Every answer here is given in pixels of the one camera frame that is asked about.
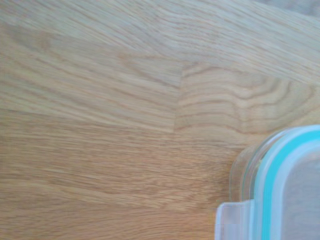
container lid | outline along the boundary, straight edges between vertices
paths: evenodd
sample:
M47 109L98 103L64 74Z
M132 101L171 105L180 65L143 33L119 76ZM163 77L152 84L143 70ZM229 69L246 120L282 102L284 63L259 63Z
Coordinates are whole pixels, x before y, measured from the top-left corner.
M215 240L320 240L320 125L295 128L262 158L254 199L226 202Z

wooden table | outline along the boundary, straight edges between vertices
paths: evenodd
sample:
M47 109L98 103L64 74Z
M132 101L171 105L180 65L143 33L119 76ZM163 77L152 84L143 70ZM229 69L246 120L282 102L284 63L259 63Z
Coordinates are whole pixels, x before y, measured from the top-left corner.
M0 238L213 239L239 152L319 123L312 2L0 1Z

plastic container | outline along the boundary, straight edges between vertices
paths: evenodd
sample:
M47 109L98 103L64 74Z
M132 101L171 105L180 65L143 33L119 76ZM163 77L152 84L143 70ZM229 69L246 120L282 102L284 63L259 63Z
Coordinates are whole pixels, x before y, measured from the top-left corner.
M320 240L320 125L245 149L230 173L215 240Z

